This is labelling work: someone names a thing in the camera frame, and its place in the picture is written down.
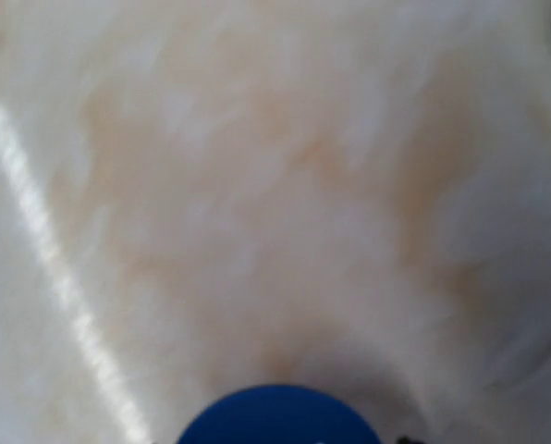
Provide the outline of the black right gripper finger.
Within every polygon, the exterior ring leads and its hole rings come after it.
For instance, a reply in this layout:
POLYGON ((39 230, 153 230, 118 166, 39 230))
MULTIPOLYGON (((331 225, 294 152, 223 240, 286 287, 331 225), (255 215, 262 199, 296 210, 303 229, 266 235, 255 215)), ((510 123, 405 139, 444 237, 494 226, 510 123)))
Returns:
POLYGON ((396 440, 396 444, 423 444, 423 442, 408 436, 402 436, 396 440))

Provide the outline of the blue small blind button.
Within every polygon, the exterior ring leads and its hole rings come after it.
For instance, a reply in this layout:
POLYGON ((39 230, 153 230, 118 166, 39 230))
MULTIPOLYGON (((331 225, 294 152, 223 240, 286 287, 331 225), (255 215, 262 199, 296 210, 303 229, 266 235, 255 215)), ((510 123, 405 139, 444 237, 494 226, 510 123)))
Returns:
POLYGON ((321 391, 290 385, 246 388, 203 410, 178 444, 379 444, 370 425, 321 391))

